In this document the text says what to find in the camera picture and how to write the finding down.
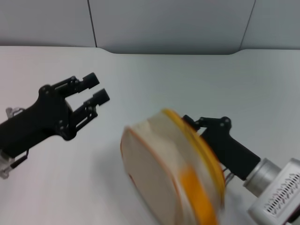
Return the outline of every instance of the gray wall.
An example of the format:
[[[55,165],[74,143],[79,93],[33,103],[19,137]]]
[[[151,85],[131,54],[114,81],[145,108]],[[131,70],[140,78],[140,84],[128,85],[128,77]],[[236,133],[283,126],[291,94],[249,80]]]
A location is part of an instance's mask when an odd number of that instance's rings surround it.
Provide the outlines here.
[[[0,45],[95,47],[85,0],[0,0]]]
[[[300,49],[300,1],[258,0],[242,49]]]
[[[97,45],[118,53],[237,52],[254,0],[90,0]]]
[[[299,0],[89,1],[2,0],[0,45],[159,54],[300,49]]]

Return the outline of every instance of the white tabletop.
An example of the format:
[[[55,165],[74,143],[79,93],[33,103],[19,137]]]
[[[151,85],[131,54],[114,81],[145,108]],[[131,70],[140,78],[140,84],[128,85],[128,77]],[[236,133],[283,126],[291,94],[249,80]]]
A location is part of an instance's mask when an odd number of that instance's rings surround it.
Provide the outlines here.
[[[51,137],[0,180],[0,224],[156,225],[124,173],[120,137],[127,124],[164,107],[228,116],[231,135],[283,167],[300,158],[300,51],[244,50],[233,55],[116,55],[97,48],[1,47],[0,121],[5,108],[29,107],[44,84],[95,72],[100,85],[68,98],[79,107],[105,88],[111,101],[75,139]],[[254,224],[255,197],[235,178],[223,225]]]

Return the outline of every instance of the white background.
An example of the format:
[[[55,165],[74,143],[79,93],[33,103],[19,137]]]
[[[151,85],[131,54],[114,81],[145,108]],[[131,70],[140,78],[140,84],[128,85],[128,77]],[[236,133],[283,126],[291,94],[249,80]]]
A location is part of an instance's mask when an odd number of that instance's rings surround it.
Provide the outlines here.
[[[164,107],[200,116],[228,116],[231,135],[283,167],[300,158],[300,52],[244,50],[227,56],[116,55],[96,48],[0,48],[0,121],[8,106],[29,107],[44,84],[95,72],[100,85],[68,98],[73,108],[101,88],[111,100],[77,137],[51,137],[0,180],[0,224],[157,224],[124,173],[125,125]],[[253,224],[255,197],[235,178],[223,225]]]

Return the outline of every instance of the metal cylinder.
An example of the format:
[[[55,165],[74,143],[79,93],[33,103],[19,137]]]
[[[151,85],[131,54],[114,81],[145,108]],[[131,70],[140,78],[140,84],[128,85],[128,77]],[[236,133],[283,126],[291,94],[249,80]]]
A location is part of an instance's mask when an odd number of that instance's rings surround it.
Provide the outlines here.
[[[281,169],[277,165],[264,158],[248,175],[244,187],[256,197],[259,197],[280,171]]]

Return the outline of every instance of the screw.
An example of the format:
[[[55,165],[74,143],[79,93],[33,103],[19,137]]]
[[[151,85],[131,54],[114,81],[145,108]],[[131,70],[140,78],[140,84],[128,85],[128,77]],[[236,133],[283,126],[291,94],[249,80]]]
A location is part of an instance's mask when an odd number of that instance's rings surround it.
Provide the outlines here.
[[[4,179],[8,178],[8,176],[9,176],[9,174],[7,172],[2,172],[1,174]]]

